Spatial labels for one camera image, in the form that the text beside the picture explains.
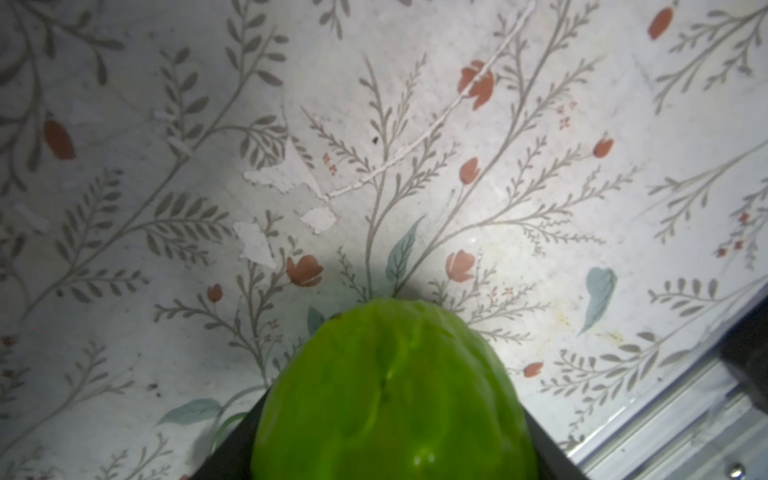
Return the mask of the green custard apple fake fruit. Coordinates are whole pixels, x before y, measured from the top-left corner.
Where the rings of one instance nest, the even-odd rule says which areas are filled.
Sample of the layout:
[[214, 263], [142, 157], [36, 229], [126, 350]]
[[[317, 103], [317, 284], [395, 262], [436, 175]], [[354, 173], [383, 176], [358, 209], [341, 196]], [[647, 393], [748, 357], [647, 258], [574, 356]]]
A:
[[326, 321], [272, 385], [255, 479], [535, 479], [523, 407], [453, 313], [381, 298]]

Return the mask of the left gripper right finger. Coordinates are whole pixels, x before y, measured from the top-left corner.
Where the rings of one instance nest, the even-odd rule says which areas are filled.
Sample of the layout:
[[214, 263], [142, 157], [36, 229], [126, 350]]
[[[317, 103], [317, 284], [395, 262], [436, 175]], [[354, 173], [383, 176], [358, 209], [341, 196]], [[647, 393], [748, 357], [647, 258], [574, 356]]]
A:
[[523, 409], [536, 455], [540, 480], [588, 480], [588, 477], [549, 437], [534, 417]]

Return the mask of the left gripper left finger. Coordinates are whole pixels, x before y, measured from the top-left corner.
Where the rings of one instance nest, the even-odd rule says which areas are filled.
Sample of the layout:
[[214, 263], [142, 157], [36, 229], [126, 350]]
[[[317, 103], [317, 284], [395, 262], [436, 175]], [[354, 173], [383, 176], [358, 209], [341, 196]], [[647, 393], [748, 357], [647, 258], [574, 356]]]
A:
[[243, 415], [238, 425], [213, 450], [190, 479], [249, 480], [253, 478], [251, 458], [268, 394], [269, 390], [250, 411]]

